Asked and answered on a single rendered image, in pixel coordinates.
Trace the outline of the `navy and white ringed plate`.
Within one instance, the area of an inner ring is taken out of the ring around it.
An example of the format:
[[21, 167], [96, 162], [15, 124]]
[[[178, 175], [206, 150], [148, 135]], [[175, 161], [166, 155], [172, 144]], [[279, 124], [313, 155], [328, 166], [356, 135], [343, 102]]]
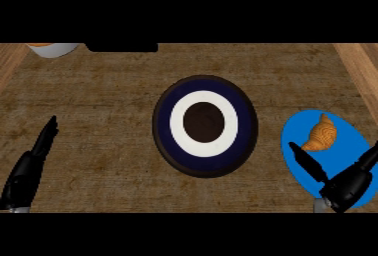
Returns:
[[232, 173], [253, 153], [259, 120], [240, 87], [213, 75], [180, 79], [164, 91], [152, 116], [155, 145], [186, 175]]

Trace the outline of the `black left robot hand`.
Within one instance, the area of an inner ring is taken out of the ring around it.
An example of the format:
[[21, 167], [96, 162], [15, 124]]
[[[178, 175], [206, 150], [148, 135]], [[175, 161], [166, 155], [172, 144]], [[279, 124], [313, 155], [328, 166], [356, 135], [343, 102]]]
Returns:
[[9, 210], [11, 207], [31, 208], [45, 161], [58, 132], [56, 117], [52, 117], [42, 129], [33, 149], [24, 152], [11, 171], [0, 195], [0, 210]]

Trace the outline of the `blue plate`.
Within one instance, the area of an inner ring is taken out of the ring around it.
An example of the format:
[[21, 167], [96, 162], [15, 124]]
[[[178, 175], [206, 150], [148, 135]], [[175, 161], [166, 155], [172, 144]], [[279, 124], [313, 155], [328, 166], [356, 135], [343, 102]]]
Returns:
[[321, 122], [322, 116], [325, 116], [334, 124], [337, 138], [328, 149], [309, 151], [307, 154], [321, 164], [330, 179], [358, 162], [364, 153], [372, 148], [359, 130], [334, 113], [310, 109], [297, 112], [288, 118], [281, 131], [281, 151], [284, 160], [297, 182], [315, 198], [322, 197], [319, 191], [325, 183], [318, 182], [300, 166], [296, 161], [290, 143], [294, 142], [299, 146], [305, 145], [310, 139], [310, 131]]

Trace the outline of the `golden croissant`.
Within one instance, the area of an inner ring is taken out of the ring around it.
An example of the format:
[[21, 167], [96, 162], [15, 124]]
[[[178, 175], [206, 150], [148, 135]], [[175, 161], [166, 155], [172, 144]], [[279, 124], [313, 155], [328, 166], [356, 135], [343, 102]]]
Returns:
[[309, 139], [305, 142], [302, 149], [312, 152], [328, 150], [336, 143], [337, 133], [338, 131], [333, 120], [322, 114], [319, 122], [310, 130]]

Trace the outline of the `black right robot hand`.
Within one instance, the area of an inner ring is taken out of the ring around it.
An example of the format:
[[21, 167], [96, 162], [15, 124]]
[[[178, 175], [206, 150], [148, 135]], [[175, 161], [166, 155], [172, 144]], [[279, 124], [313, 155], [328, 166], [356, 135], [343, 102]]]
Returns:
[[378, 142], [362, 154], [358, 161], [333, 178], [328, 178], [319, 162], [294, 143], [288, 143], [294, 159], [312, 178], [325, 184], [319, 191], [327, 205], [337, 213], [344, 213], [362, 198], [371, 182], [371, 170], [378, 163]]

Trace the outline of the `white bowl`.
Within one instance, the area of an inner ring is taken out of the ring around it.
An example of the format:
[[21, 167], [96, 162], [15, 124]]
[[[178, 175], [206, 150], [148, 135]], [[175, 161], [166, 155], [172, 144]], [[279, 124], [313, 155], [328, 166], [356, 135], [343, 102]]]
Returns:
[[40, 57], [58, 58], [76, 50], [79, 43], [28, 44], [28, 47]]

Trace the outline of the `black flat object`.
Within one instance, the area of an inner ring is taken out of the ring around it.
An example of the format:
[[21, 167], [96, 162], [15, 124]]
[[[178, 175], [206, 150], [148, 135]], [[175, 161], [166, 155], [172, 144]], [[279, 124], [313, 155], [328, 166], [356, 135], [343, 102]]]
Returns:
[[92, 52], [157, 52], [157, 43], [87, 43]]

